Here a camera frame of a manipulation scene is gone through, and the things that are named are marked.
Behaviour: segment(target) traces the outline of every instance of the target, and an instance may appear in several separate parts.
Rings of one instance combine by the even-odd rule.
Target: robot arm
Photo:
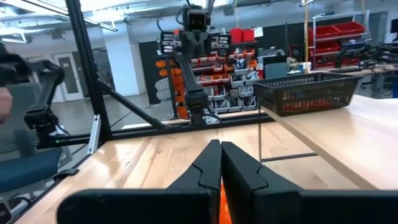
[[[52,113],[50,106],[54,98],[55,89],[65,77],[65,73],[58,65],[48,60],[30,64],[32,71],[42,80],[42,89],[37,102],[26,112],[25,122],[30,129],[36,129],[40,135],[48,135],[55,131],[58,125],[58,118]]]
[[[50,133],[56,131],[58,118],[52,113],[50,106],[56,87],[63,82],[65,73],[58,65],[48,60],[39,62],[27,62],[18,54],[3,52],[0,54],[1,70],[8,71],[8,75],[2,76],[1,85],[13,82],[18,75],[32,75],[36,72],[42,80],[42,89],[37,102],[31,106],[25,115],[25,122],[30,129],[35,129],[41,144],[51,141]]]
[[[187,6],[181,12],[183,12],[181,24],[184,30],[179,32],[179,41],[175,40],[173,32],[162,31],[161,52],[171,53],[175,61],[179,63],[185,86],[185,105],[191,115],[191,124],[202,125],[206,124],[203,117],[204,109],[209,105],[208,96],[195,80],[190,59],[206,57],[212,50],[222,50],[228,54],[231,37],[220,35],[216,38],[216,42],[212,42],[211,35],[206,31],[207,26],[210,25],[210,16],[200,6]]]

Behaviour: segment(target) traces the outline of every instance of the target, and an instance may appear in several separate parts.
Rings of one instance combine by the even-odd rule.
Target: glass panel
[[[65,2],[61,2],[57,6],[65,10]],[[60,4],[60,1],[48,3]],[[4,66],[2,69],[10,68],[7,71],[15,75],[16,79],[6,86],[13,97],[12,110],[0,124],[0,204],[7,202],[10,209],[19,206],[25,208],[27,204],[21,203],[23,201],[15,196],[36,200],[54,184],[53,175],[75,167],[86,157],[87,144],[61,147],[58,143],[64,142],[66,136],[71,136],[69,142],[73,142],[73,136],[89,133],[94,112],[91,103],[84,99],[82,93],[81,85],[85,83],[82,78],[84,76],[79,72],[80,59],[71,58],[76,55],[77,47],[67,16],[28,1],[2,1],[0,26],[0,39],[8,52],[19,54],[32,63],[49,60],[60,65],[66,74],[64,82],[55,88],[52,103],[46,105],[59,122],[56,123],[54,119],[46,129],[37,130],[28,126],[35,121],[26,123],[25,118],[26,114],[30,114],[27,113],[29,108],[39,99],[40,92],[48,87],[43,86],[46,83],[43,71],[34,72],[30,77],[29,73],[17,73],[14,64],[1,65]],[[30,222],[55,223],[48,217],[44,219],[45,221]]]

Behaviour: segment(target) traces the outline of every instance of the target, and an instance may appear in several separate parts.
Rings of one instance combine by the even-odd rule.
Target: ceiling light
[[[1,41],[10,42],[10,43],[18,43],[18,44],[29,44],[30,43],[26,40],[15,40],[15,39],[10,39],[10,38],[2,38]]]
[[[28,2],[23,2],[23,1],[20,1],[20,0],[4,0],[2,2],[6,3],[8,5],[11,5],[11,6],[18,7],[20,9],[25,9],[25,10],[32,11],[32,12],[39,12],[39,13],[46,14],[46,15],[49,15],[49,16],[57,14],[55,12],[51,12],[51,11],[48,11],[46,9],[43,9],[42,7],[34,6],[34,5],[32,5],[32,4],[28,3]]]
[[[122,12],[115,10],[101,10],[101,11],[93,11],[94,15],[91,17],[98,21],[120,21],[124,19],[124,16],[121,14]]]
[[[301,4],[300,7],[304,7],[306,4],[311,4],[313,3],[315,0],[307,0],[307,3],[305,3],[305,0],[301,0]]]
[[[61,8],[59,8],[57,6],[53,6],[53,5],[48,4],[46,2],[42,2],[42,1],[38,1],[38,0],[21,0],[21,1],[29,3],[31,6],[33,6],[31,9],[27,9],[27,10],[33,11],[35,9],[35,7],[41,7],[42,9],[45,9],[47,11],[55,12],[56,14],[69,17],[69,14],[68,14],[67,10],[61,9]],[[84,18],[84,21],[86,21],[89,24],[92,24],[92,25],[95,25],[95,26],[99,26],[101,28],[104,28],[104,29],[107,29],[107,30],[110,30],[110,31],[113,31],[113,32],[118,31],[116,28],[113,28],[113,27],[111,27],[109,25],[103,24],[102,22],[93,21],[93,20],[91,20],[89,18]]]

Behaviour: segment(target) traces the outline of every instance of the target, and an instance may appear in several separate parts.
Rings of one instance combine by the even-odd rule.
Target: wooden tabletop
[[[17,224],[56,224],[55,214],[68,195],[92,188],[166,188],[212,139],[232,141],[258,159],[258,126],[109,141],[34,205]],[[262,156],[312,152],[276,122],[262,124]],[[267,162],[266,165],[306,189],[357,189],[320,157]]]
[[[272,118],[362,189],[398,189],[398,100],[356,95],[342,109]]]

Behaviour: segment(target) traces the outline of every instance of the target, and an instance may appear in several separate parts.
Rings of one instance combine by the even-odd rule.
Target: metal shelving rack
[[[369,34],[369,14],[370,11],[361,11],[361,12],[353,12],[353,13],[346,13],[346,14],[334,14],[334,15],[326,15],[326,14],[319,14],[314,17],[312,17],[312,29],[313,29],[313,45],[312,47],[309,47],[307,50],[313,49],[313,68],[316,69],[315,65],[317,64],[317,56],[324,56],[324,55],[333,55],[333,54],[338,54],[339,52],[328,52],[324,54],[316,54],[316,45],[317,42],[323,42],[323,41],[329,41],[329,40],[340,40],[344,38],[350,38],[350,37],[359,37],[363,36],[363,38],[366,41],[370,41],[367,39],[367,35]],[[338,37],[329,37],[329,38],[323,38],[323,39],[318,39],[317,40],[317,21],[322,21],[322,20],[327,20],[327,19],[333,19],[336,17],[353,17],[353,22],[356,21],[357,16],[363,16],[363,26],[365,26],[365,32],[362,34],[353,34],[353,35],[341,35]]]

